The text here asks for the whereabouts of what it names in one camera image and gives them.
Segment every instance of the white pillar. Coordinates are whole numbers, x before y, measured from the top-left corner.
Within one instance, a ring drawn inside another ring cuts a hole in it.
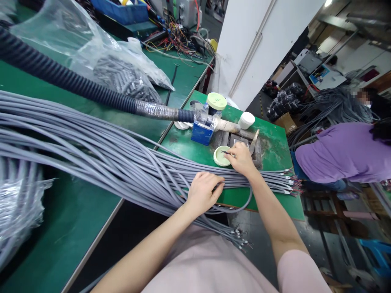
[[[229,0],[209,91],[245,110],[325,0]]]

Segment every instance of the hand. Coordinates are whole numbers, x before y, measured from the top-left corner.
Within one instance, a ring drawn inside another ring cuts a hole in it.
[[[187,201],[184,204],[188,213],[197,218],[209,210],[223,191],[224,183],[221,183],[223,181],[223,177],[208,172],[198,172],[190,185]]]
[[[250,151],[244,142],[237,142],[227,150],[228,153],[224,157],[231,163],[232,167],[239,173],[248,177],[251,174],[259,173],[254,166],[253,159],[251,158]]]

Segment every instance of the workbench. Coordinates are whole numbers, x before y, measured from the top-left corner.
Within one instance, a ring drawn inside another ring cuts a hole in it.
[[[190,109],[190,102],[192,100],[205,103],[206,97],[206,95],[195,91],[184,108]],[[237,123],[242,113],[242,111],[234,107],[227,106],[222,112],[222,119]],[[255,118],[255,123],[248,131],[255,133],[257,129],[259,129],[259,137],[261,138],[263,170],[276,171],[291,168],[292,159],[285,129],[265,120]],[[176,127],[172,127],[162,141],[162,145],[195,162],[219,167],[213,160],[215,148],[212,146],[212,143],[209,146],[205,146],[194,142],[191,140],[191,133],[191,129],[179,130]],[[304,220],[300,197],[293,197],[282,193],[275,193],[275,195],[291,218]],[[224,206],[241,207],[246,203],[248,196],[249,188],[226,189],[217,202]],[[252,211],[258,210],[254,197],[251,199],[247,209]]]
[[[18,7],[20,19],[35,14]],[[185,65],[158,53],[146,55],[171,79],[180,63],[169,106],[181,108],[207,71],[206,65]],[[98,105],[43,82],[0,61],[0,89],[61,103],[83,113],[115,123],[158,142],[170,121],[152,120]],[[167,90],[157,88],[162,101]],[[46,178],[57,178],[44,196],[44,221],[33,230],[9,266],[0,275],[1,292],[61,292],[69,288],[121,206],[121,198],[88,182],[54,169]]]
[[[34,12],[22,8],[24,18]],[[171,79],[175,63],[158,53],[145,52]],[[184,63],[178,68],[169,106],[181,108],[186,105],[195,87],[206,74],[206,65]],[[177,132],[169,121],[152,120],[98,105],[80,96],[59,89],[30,76],[0,61],[0,89],[34,98],[61,103],[83,113],[115,123],[138,132],[155,142],[163,142],[171,149],[193,158],[196,148],[202,149],[205,160],[197,161],[214,164],[210,150],[190,140],[190,132]],[[157,89],[163,102],[167,90]],[[204,102],[205,95],[194,92],[192,99]],[[237,122],[241,111],[227,107],[223,118]],[[265,141],[264,168],[275,170],[292,166],[284,130],[257,119],[255,127]],[[67,291],[88,257],[104,234],[123,200],[118,196],[96,187],[67,173],[46,169],[46,178],[56,178],[52,188],[46,190],[43,205],[44,221],[32,231],[32,236],[21,247],[18,254],[0,275],[1,292],[61,292]],[[222,204],[239,206],[248,196],[248,189],[224,191]],[[291,217],[303,219],[299,199],[277,195]],[[255,210],[255,202],[249,205]]]

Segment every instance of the forearm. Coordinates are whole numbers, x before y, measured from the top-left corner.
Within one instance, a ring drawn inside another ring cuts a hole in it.
[[[124,256],[92,292],[141,292],[156,275],[175,241],[193,220],[186,206],[180,207]]]
[[[276,263],[284,252],[299,249],[308,253],[293,221],[258,172],[248,176],[257,202],[259,215],[268,232]]]

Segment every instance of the person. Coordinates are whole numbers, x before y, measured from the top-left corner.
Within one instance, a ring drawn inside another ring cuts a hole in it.
[[[255,168],[247,146],[237,142],[228,152],[232,155],[226,158],[253,188],[272,243],[280,292],[331,292],[292,220]],[[216,203],[223,187],[224,178],[197,173],[186,203],[125,255],[92,292],[276,293],[231,242],[191,225]]]
[[[380,119],[391,117],[391,101],[378,95],[378,90],[373,87],[365,87],[356,94],[357,99],[363,105],[371,108],[372,113]]]
[[[391,118],[372,124],[340,123],[292,154],[295,174],[311,190],[345,191],[351,182],[391,178]]]

